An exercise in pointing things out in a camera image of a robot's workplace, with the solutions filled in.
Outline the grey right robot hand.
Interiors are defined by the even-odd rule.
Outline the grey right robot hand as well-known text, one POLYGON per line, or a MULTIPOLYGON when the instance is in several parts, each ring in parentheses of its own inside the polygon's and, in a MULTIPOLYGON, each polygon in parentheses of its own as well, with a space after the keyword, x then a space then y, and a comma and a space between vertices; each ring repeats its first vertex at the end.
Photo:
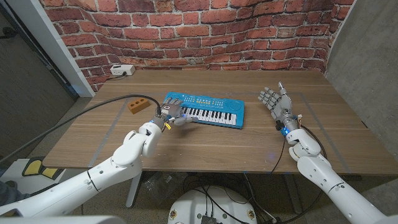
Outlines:
POLYGON ((290 132, 298 128, 292 112, 292 102, 281 82, 278 86, 279 94, 265 87, 265 91, 261 91, 257 98, 271 112, 276 129, 278 131, 285 129, 290 132))

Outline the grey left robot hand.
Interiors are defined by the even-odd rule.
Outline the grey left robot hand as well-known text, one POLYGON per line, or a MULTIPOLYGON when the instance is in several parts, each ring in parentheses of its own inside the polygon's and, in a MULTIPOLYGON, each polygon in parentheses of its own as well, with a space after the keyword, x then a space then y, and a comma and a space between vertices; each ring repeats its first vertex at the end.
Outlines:
POLYGON ((178 98, 167 98, 160 107, 160 114, 156 114, 152 120, 160 129, 164 127, 167 121, 175 126, 183 126, 186 123, 198 121, 196 117, 186 117, 182 114, 182 100, 178 98))

